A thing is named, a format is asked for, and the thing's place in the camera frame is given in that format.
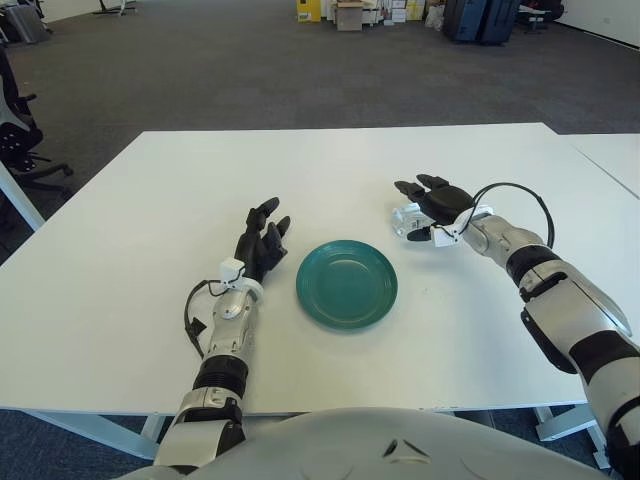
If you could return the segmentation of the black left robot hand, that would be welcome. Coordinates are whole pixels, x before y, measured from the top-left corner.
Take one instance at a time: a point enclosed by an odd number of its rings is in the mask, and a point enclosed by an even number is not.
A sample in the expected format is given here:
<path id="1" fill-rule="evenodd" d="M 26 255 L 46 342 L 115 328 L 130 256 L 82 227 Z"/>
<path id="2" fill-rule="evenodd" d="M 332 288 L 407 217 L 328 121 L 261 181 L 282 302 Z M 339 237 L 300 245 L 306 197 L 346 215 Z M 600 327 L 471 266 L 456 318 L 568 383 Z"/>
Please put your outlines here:
<path id="1" fill-rule="evenodd" d="M 251 208 L 245 231 L 236 245 L 234 258 L 244 263 L 243 276 L 259 284 L 287 254 L 282 241 L 290 227 L 291 218 L 285 216 L 277 223 L 269 221 L 279 204 L 279 198 L 273 197 Z"/>

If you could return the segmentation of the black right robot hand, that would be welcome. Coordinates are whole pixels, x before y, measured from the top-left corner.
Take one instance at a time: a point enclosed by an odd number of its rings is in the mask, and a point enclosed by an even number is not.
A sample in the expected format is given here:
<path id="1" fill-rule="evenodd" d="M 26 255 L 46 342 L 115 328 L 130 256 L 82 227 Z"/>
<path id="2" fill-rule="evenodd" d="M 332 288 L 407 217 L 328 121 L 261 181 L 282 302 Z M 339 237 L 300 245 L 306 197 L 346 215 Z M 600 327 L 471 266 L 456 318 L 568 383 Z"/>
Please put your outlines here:
<path id="1" fill-rule="evenodd" d="M 418 174 L 418 182 L 397 180 L 396 189 L 405 195 L 410 205 L 394 213 L 394 229 L 400 237 L 412 241 L 431 240 L 431 226 L 452 225 L 457 217 L 473 206 L 472 197 L 447 180 Z"/>

